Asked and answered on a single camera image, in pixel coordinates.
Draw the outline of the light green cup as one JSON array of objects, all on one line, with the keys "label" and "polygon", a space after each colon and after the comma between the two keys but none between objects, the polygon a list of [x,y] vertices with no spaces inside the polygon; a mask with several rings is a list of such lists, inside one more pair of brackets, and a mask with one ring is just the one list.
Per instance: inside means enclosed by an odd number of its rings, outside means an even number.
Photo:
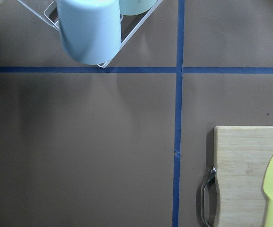
[{"label": "light green cup", "polygon": [[151,9],[157,0],[119,0],[120,13],[134,16]]}]

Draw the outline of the bamboo cutting board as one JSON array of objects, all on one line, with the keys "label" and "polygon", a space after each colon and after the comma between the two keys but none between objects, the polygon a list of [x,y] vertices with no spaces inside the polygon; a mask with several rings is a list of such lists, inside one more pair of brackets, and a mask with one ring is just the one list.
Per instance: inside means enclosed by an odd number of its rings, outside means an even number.
[{"label": "bamboo cutting board", "polygon": [[[273,126],[216,126],[214,162],[201,187],[201,219],[206,227],[273,226],[272,205],[263,190],[273,156]],[[216,214],[206,219],[205,189],[216,185]]]}]

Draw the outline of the light blue cup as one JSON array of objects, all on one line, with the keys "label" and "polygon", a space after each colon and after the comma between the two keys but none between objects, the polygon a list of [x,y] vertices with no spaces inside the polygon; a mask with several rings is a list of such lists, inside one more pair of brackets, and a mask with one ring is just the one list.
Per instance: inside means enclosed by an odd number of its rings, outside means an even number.
[{"label": "light blue cup", "polygon": [[59,0],[61,44],[75,61],[96,65],[115,57],[121,46],[117,0]]}]

